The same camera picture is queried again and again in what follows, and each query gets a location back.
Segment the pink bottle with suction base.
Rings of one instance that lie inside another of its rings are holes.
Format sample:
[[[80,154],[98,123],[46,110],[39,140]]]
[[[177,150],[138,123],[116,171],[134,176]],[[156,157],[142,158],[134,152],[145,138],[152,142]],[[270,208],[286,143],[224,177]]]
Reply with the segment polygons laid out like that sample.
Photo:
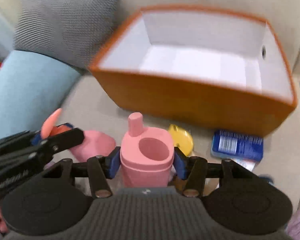
[[[46,139],[52,129],[56,126],[58,117],[62,109],[55,110],[43,123],[40,133],[43,139]],[[111,136],[100,131],[83,131],[85,139],[82,144],[70,149],[72,155],[79,161],[85,162],[89,158],[101,155],[108,156],[116,147],[116,141]]]

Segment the yellow tape measure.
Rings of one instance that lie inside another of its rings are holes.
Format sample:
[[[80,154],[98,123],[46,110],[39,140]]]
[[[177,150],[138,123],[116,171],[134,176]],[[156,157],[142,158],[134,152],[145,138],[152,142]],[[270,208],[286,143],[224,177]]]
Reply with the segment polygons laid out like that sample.
[[[192,153],[194,141],[189,131],[171,124],[168,128],[168,132],[173,139],[175,147],[178,147],[186,156]]]

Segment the blue tin box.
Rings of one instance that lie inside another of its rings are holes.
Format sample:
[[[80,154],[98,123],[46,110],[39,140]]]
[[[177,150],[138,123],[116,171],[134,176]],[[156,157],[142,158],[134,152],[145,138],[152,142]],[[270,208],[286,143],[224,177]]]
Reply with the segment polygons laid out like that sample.
[[[264,140],[254,135],[219,129],[214,132],[211,155],[222,159],[247,159],[260,162],[263,159]]]

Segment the pink cup with spout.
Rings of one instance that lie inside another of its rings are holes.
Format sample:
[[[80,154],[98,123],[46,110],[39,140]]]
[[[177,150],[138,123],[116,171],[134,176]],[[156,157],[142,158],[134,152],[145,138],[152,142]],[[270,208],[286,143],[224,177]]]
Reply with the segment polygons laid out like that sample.
[[[147,127],[143,115],[128,117],[120,160],[125,187],[166,187],[174,161],[174,143],[165,129]]]

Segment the light blue cushion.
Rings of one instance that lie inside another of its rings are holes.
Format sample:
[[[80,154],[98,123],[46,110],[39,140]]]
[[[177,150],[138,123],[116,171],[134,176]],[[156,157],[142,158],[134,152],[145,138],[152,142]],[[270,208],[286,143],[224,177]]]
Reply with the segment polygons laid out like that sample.
[[[12,51],[0,69],[0,139],[39,130],[81,75],[48,56]]]

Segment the orange cardboard box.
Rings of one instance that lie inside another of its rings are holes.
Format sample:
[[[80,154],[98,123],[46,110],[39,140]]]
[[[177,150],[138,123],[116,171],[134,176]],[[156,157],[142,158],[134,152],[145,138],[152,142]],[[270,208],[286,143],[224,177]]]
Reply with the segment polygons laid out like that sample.
[[[119,26],[89,70],[123,109],[259,137],[298,104],[270,23],[220,8],[143,7]]]

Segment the purple fluffy blanket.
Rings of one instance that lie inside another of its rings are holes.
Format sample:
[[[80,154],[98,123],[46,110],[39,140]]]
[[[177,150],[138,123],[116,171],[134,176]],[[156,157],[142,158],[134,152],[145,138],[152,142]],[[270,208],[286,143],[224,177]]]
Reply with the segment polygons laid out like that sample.
[[[295,240],[300,240],[300,210],[297,211],[286,227],[286,233]]]

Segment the black white checked cushion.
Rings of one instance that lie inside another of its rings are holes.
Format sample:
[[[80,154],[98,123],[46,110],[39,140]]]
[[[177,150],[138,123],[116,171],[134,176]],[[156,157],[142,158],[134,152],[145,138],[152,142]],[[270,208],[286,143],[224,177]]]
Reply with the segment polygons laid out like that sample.
[[[119,0],[21,0],[13,48],[85,69],[115,27]]]

